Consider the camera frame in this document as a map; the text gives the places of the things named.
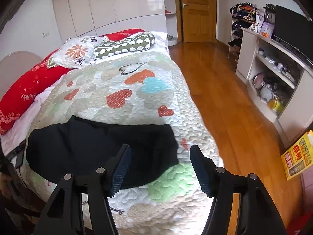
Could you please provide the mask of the black pants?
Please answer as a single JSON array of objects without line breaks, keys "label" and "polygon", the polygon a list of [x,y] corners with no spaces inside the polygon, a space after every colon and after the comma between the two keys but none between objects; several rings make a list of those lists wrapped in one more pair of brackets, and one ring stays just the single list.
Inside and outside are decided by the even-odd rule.
[{"label": "black pants", "polygon": [[149,184],[179,163],[178,143],[168,124],[105,124],[76,116],[64,124],[35,129],[25,156],[32,171],[58,183],[65,174],[83,176],[104,167],[123,144],[131,148],[132,161],[122,189]]}]

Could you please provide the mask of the yellow printed box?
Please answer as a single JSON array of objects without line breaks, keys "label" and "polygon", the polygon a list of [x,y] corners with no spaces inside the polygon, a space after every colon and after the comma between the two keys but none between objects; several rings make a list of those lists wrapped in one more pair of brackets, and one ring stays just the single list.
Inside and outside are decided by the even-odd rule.
[{"label": "yellow printed box", "polygon": [[312,155],[312,130],[310,130],[281,155],[286,179],[290,180],[310,168],[312,166]]}]

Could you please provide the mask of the yellow bottle on shelf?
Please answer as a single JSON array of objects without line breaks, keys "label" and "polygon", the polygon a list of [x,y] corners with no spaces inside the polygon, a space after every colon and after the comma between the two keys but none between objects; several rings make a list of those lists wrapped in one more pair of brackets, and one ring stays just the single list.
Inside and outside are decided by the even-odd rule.
[{"label": "yellow bottle on shelf", "polygon": [[282,105],[278,97],[274,97],[273,99],[271,99],[267,103],[267,106],[270,108],[270,110],[276,112],[277,114],[280,114],[284,109],[284,106]]}]

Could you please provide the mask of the red long pillow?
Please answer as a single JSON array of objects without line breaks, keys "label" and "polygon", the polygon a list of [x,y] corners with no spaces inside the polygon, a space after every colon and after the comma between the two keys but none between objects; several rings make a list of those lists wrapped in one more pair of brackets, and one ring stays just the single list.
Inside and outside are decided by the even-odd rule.
[{"label": "red long pillow", "polygon": [[12,128],[34,102],[35,97],[70,71],[62,66],[47,67],[49,54],[15,81],[1,99],[1,134]]}]

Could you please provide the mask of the white tv shelf unit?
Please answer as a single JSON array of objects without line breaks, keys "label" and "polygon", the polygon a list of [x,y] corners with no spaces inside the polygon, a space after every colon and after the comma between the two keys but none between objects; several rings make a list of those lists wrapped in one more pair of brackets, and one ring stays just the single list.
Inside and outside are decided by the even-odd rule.
[{"label": "white tv shelf unit", "polygon": [[[260,112],[274,124],[285,146],[312,123],[312,68],[271,38],[243,29],[236,75]],[[280,114],[267,103],[278,97]]]}]

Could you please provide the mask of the heart pattern quilted bedspread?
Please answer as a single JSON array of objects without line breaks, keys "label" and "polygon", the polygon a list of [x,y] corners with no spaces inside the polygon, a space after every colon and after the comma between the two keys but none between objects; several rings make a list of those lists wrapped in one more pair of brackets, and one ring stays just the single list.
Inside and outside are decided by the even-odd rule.
[{"label": "heart pattern quilted bedspread", "polygon": [[1,134],[4,154],[33,130],[65,123],[71,116],[117,125],[168,124],[178,145],[178,163],[156,181],[117,192],[109,199],[112,215],[120,234],[202,233],[212,199],[200,188],[189,149],[198,145],[217,165],[222,159],[181,70],[168,55],[140,52],[71,70]]}]

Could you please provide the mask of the round beige headboard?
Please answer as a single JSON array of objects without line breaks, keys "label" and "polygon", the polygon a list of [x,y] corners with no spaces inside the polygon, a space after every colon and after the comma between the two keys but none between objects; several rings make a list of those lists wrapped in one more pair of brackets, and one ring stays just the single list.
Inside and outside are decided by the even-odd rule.
[{"label": "round beige headboard", "polygon": [[20,76],[41,61],[41,57],[27,51],[17,51],[5,56],[0,63],[0,97]]}]

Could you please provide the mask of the white floral pillow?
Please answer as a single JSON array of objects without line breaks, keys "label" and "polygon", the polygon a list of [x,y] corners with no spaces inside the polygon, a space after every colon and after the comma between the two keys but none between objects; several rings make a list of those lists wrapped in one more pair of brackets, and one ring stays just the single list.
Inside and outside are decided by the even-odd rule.
[{"label": "white floral pillow", "polygon": [[107,36],[82,36],[69,39],[49,57],[47,67],[50,69],[61,66],[66,69],[76,69],[90,65],[96,59],[94,49],[108,40]]}]

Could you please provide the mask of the purple small clock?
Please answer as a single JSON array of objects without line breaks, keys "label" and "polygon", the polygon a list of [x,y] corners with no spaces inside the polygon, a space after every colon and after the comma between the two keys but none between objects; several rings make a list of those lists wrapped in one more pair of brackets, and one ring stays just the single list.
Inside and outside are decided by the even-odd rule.
[{"label": "purple small clock", "polygon": [[259,34],[261,34],[263,37],[271,38],[274,31],[274,25],[270,24],[268,22],[263,22],[262,28]]}]

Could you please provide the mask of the green white spotted bolster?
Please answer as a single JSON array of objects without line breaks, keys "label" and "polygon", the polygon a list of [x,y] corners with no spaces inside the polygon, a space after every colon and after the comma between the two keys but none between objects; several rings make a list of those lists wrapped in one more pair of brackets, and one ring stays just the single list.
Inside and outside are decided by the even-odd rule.
[{"label": "green white spotted bolster", "polygon": [[104,60],[108,57],[127,54],[129,52],[147,51],[151,49],[155,43],[156,39],[152,32],[139,32],[121,40],[102,42],[95,47],[94,56],[96,59]]}]

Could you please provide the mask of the black television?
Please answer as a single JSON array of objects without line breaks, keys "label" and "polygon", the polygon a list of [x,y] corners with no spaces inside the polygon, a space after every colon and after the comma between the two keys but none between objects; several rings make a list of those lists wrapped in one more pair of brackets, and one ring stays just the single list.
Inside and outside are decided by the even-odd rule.
[{"label": "black television", "polygon": [[312,62],[312,21],[287,8],[276,5],[272,39],[282,41]]}]

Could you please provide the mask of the shoe rack with clutter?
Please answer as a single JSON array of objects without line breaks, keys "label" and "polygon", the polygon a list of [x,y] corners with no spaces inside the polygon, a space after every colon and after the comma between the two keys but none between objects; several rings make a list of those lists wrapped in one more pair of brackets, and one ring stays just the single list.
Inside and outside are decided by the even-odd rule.
[{"label": "shoe rack with clutter", "polygon": [[228,56],[234,56],[235,61],[239,59],[244,34],[243,29],[249,29],[249,27],[255,25],[256,12],[257,7],[250,2],[238,3],[230,8],[231,34],[228,42]]}]

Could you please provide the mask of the dark ornate clock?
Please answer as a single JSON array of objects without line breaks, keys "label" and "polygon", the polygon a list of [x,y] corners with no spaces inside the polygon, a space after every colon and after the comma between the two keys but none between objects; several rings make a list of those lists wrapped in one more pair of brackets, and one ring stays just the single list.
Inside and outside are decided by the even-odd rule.
[{"label": "dark ornate clock", "polygon": [[264,7],[264,21],[266,23],[275,25],[275,20],[276,20],[276,6],[269,3],[266,4],[266,6]]}]

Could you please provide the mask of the glossy white wardrobe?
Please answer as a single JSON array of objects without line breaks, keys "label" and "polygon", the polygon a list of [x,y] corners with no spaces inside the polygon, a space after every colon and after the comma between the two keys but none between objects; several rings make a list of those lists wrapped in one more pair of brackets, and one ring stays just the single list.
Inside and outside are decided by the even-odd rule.
[{"label": "glossy white wardrobe", "polygon": [[62,41],[140,28],[167,32],[164,0],[52,0]]}]

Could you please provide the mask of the wooden door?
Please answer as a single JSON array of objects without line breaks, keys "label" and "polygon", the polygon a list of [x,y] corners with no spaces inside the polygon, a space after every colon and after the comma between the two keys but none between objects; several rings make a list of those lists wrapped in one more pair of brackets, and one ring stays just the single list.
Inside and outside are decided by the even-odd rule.
[{"label": "wooden door", "polygon": [[181,0],[183,42],[215,42],[216,0]]}]

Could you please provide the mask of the white wall socket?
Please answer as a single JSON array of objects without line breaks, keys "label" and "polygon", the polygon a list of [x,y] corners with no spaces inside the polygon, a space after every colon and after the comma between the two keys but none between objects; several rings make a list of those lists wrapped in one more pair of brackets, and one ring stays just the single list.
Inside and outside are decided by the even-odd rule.
[{"label": "white wall socket", "polygon": [[46,37],[46,36],[48,36],[49,35],[49,32],[47,31],[47,32],[44,32],[43,34],[42,34],[42,36],[43,37]]}]

